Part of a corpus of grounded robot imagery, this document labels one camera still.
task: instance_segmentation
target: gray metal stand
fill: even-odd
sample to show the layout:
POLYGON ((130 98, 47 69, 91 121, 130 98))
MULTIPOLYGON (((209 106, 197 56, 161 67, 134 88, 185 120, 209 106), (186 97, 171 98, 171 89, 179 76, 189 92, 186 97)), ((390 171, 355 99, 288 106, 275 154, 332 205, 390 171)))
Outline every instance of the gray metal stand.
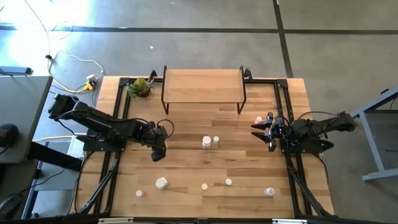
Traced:
MULTIPOLYGON (((383 94, 381 94, 375 100, 370 101, 368 104, 364 105, 363 107, 361 107, 361 108, 359 108, 359 109, 357 109, 357 110, 355 110, 355 111, 353 111, 351 113, 351 116, 353 118, 359 118, 362 121, 366 137, 368 139, 369 145, 370 145, 372 153, 373 153, 374 160, 375 160, 376 165, 377 165, 377 169, 379 170, 378 172, 373 172, 373 173, 370 173, 370 174, 362 175, 363 181, 375 180, 375 179, 383 179, 383 178, 387 178, 387 177, 398 176, 398 168, 396 168, 396 169, 388 169, 388 170, 386 170, 384 168, 383 163, 382 163, 381 158, 380 158, 379 148, 377 146, 378 142, 375 141, 375 139, 376 139, 375 131, 374 132, 371 131, 372 125, 369 124, 369 123, 372 122, 372 121, 369 122, 370 121, 370 117, 371 117, 369 115, 371 115, 371 114, 381 114, 383 116, 390 116, 391 114, 395 114, 395 115, 398 114, 397 110, 395 110, 395 111, 392 111, 392 110, 375 110, 376 108, 386 104, 387 102, 393 100, 396 97, 398 97, 398 86, 393 88, 393 89, 391 89, 391 90, 385 91, 383 94)), ((386 128, 384 128, 384 129, 388 129, 388 125, 391 122, 396 122, 396 119, 386 119, 386 118, 384 118, 384 121, 382 119, 380 119, 378 121, 378 124, 382 123, 383 125, 386 126, 386 128)))

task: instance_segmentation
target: small plant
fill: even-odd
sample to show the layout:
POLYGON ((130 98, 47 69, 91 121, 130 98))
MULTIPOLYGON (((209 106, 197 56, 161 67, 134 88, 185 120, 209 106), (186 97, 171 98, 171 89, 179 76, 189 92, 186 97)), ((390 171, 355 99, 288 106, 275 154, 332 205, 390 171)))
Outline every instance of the small plant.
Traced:
POLYGON ((135 98, 147 97, 150 89, 154 87, 154 79, 147 82, 144 78, 138 78, 133 84, 127 86, 127 93, 129 96, 135 98))

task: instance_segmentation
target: white cylinder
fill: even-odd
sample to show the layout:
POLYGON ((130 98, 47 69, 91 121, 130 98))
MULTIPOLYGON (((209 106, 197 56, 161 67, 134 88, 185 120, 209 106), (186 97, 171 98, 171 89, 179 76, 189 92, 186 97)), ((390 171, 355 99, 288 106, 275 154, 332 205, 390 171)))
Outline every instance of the white cylinder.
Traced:
POLYGON ((207 184, 202 184, 202 185, 201 185, 201 189, 202 189, 202 190, 207 190, 207 188, 208 188, 207 184))
POLYGON ((214 136, 213 143, 218 144, 218 140, 220 140, 220 138, 218 136, 214 136))
POLYGON ((209 149, 211 146, 211 138, 209 136, 203 137, 203 148, 209 149))
POLYGON ((273 196, 275 194, 275 190, 272 187, 266 188, 264 190, 265 196, 273 196))
POLYGON ((145 195, 145 193, 142 190, 137 190, 136 191, 136 196, 137 197, 143 197, 145 195))
POLYGON ((156 180, 156 183, 155 183, 156 187, 157 187, 159 190, 165 189, 165 188, 167 187, 168 184, 169 184, 169 183, 167 182, 166 178, 164 178, 164 177, 161 177, 161 178, 157 179, 157 180, 156 180))
POLYGON ((227 186, 232 185, 232 180, 229 179, 229 178, 227 178, 227 179, 225 180, 225 184, 226 184, 227 186))

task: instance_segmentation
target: wooden platform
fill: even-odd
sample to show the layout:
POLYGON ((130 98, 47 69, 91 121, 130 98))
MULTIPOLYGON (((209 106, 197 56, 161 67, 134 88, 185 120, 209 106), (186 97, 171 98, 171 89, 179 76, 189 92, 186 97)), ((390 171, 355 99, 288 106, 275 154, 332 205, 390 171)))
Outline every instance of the wooden platform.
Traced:
MULTIPOLYGON (((113 113, 119 78, 104 77, 97 109, 113 113)), ((303 80, 288 79, 288 83, 294 116, 310 111, 303 80)), ((248 98, 240 115, 236 114, 236 105, 215 104, 175 104, 165 115, 161 90, 161 84, 156 84, 147 98, 132 99, 128 117, 155 122, 168 118, 174 122, 174 135, 167 140, 167 157, 152 162, 149 148, 128 143, 119 167, 112 216, 293 217, 284 156, 279 149, 268 152, 267 146, 250 134, 256 116, 277 113, 272 86, 247 84, 248 98), (202 149, 204 135, 219 136, 218 148, 202 149), (159 177, 169 181, 166 190, 155 187, 159 177), (224 186, 226 178, 232 179, 232 186, 224 186), (208 184, 208 190, 201 189, 203 183, 208 184), (266 187, 275 188, 273 197, 263 195, 266 187), (136 190, 143 190, 145 197, 136 197, 136 190)), ((94 153, 83 169, 78 189, 80 206, 98 185, 103 156, 94 153)), ((322 163, 312 155, 303 155, 303 163, 308 187, 333 213, 322 163)), ((302 205, 302 194, 298 194, 302 205)))
POLYGON ((240 69, 167 69, 165 103, 242 103, 240 69))

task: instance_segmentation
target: gray floor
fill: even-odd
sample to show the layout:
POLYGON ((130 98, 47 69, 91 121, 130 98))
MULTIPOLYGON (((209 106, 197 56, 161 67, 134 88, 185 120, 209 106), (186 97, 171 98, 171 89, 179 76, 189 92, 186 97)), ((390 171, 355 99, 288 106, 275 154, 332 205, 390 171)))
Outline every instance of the gray floor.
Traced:
MULTIPOLYGON (((57 21, 66 18, 76 26, 277 27, 271 0, 53 2, 55 9, 67 9, 57 21), (69 9, 77 11, 69 14, 69 9)), ((279 4, 286 29, 398 29, 398 2, 393 0, 279 0, 279 4)), ((1 15, 11 14, 6 10, 10 9, 6 6, 0 12, 0 21, 16 22, 17 17, 1 15)), ((21 6, 20 10, 28 15, 26 23, 35 23, 29 9, 21 6)), ((45 11, 38 11, 46 17, 45 11)), ((278 34, 74 32, 63 40, 56 40, 59 37, 53 35, 53 56, 57 49, 65 49, 81 58, 96 60, 106 75, 148 75, 153 69, 161 73, 163 65, 170 68, 244 65, 251 68, 255 77, 286 77, 278 34)), ((294 77, 305 79, 312 110, 350 112, 398 83, 398 35, 287 34, 286 39, 294 77)), ((47 42, 40 27, 27 32, 0 31, 2 65, 29 66, 36 75, 45 74, 46 51, 47 42)), ((56 61, 52 73, 70 88, 80 86, 91 73, 99 74, 95 65, 67 58, 62 53, 58 53, 56 61)), ((91 94, 79 97, 93 104, 91 94)), ((46 118, 50 98, 51 95, 35 138, 69 134, 46 118)), ((75 132, 85 131, 73 122, 65 125, 75 132)), ((398 179, 366 184, 361 180, 361 174, 376 171, 361 124, 353 133, 333 133, 330 139, 335 147, 325 153, 325 161, 336 214, 397 223, 398 179)), ((391 154, 384 156, 396 158, 391 154)), ((398 160, 389 161, 391 166, 398 167, 397 163, 398 160)), ((60 195, 68 201, 65 194, 60 195)), ((35 212, 62 213, 56 206, 44 203, 51 196, 39 197, 41 206, 36 206, 35 212)))

